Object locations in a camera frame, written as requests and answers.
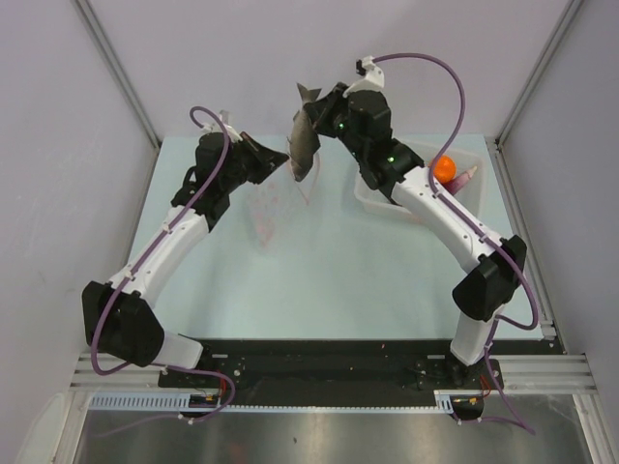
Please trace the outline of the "clear zip top bag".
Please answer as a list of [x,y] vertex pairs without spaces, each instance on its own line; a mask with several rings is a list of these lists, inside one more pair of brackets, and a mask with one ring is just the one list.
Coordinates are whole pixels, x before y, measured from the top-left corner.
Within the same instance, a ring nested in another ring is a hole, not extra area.
[[295,180],[288,161],[261,184],[250,185],[246,204],[251,229],[261,247],[282,236],[293,217],[310,205],[320,171],[320,156],[316,155],[313,167],[301,182]]

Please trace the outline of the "grey toy fish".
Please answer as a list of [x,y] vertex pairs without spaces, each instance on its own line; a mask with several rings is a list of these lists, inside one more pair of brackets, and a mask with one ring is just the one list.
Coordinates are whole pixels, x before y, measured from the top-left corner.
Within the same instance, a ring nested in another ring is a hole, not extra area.
[[305,110],[305,104],[315,102],[321,89],[308,89],[299,82],[296,86],[301,99],[301,107],[293,116],[293,126],[287,142],[293,177],[296,182],[300,183],[312,169],[313,157],[320,148],[318,134],[313,129],[310,116]]

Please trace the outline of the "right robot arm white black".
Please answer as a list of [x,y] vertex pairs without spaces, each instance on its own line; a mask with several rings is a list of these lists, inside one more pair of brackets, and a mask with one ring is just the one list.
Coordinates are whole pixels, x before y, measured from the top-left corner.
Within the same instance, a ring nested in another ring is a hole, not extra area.
[[303,108],[318,134],[343,144],[368,187],[420,218],[464,271],[464,279],[452,292],[460,315],[446,375],[454,386],[470,387],[481,376],[479,361],[492,326],[520,285],[525,242],[483,227],[431,177],[424,160],[394,138],[391,109],[382,93],[348,92],[339,83]]

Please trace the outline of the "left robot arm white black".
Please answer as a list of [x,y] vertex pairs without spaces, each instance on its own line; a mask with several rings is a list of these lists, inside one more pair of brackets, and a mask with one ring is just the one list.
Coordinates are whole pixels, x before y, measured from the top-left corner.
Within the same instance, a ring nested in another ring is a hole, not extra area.
[[140,251],[108,281],[89,282],[81,300],[86,342],[95,370],[99,353],[134,364],[174,366],[191,385],[207,384],[214,364],[200,342],[165,330],[154,306],[188,253],[213,231],[230,206],[231,193],[259,185],[288,160],[245,132],[212,131],[200,137],[195,162],[171,200],[166,217]]

